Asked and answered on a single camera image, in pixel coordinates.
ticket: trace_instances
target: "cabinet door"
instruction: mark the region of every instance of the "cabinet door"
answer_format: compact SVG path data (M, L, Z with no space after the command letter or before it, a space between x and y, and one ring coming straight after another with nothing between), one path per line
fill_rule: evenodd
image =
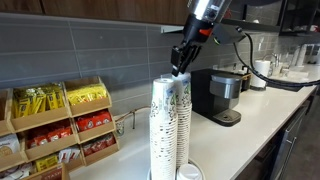
M0 11L42 14L39 0L0 0Z
M45 14L182 25L188 0L42 0Z

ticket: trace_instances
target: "black cable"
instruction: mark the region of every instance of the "black cable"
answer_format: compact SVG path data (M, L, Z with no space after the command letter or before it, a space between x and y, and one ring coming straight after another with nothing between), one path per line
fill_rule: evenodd
M245 33L245 35L248 37L249 39L249 42L250 42L250 66L248 66L240 57L239 55L239 52L238 52L238 49L237 49L237 46L235 43L233 43L233 46L234 46L234 49L235 49L235 52L236 52L236 55L238 57L238 59L240 60L240 62L247 66L248 69L254 74L256 75L258 78L268 82L268 83L272 83L272 84L275 84L275 85L280 85L280 86L287 86L287 87L301 87L301 86L313 86L313 85L319 85L320 84L320 80L317 80L317 81L311 81L311 82L305 82L305 83L289 83L289 82L283 82L283 81L277 81L277 80L272 80L272 79L269 79L265 76L263 76L262 74L260 74L258 71L256 71L256 69L254 68L254 65L253 65L253 42L252 42L252 38L249 34Z

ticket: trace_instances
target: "faucet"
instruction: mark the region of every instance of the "faucet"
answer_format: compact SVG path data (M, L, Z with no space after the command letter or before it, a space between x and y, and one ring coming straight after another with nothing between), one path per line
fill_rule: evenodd
M276 53L267 54L267 55L265 55L265 56L262 58L262 60L264 61L264 60L266 59L266 57L268 57L268 56L273 56L273 57L275 58L275 65L274 65L274 67L278 67L278 66L279 66L279 62L280 62L280 57L279 57L279 55L276 54ZM272 75L272 73L273 73L273 65L272 65L272 62L271 62L271 64L270 64L270 69L269 69L269 72L268 72L268 77L270 77L270 76Z

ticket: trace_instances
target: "wall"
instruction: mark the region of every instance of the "wall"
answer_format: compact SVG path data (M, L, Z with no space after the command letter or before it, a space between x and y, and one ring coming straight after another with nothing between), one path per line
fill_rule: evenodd
M150 105L152 81L171 72L170 51L181 34L161 34L160 27L96 20L0 14L0 88L99 75L111 93L112 113ZM254 58L283 51L290 41L275 33L253 35ZM203 45L190 70L241 67L232 44ZM238 44L248 62L249 44Z

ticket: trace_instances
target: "black coffee maker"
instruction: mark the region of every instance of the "black coffee maker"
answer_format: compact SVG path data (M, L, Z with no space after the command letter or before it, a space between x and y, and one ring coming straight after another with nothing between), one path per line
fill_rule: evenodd
M222 125L240 122L232 110L239 102L242 78L226 71L203 69L191 72L192 110Z

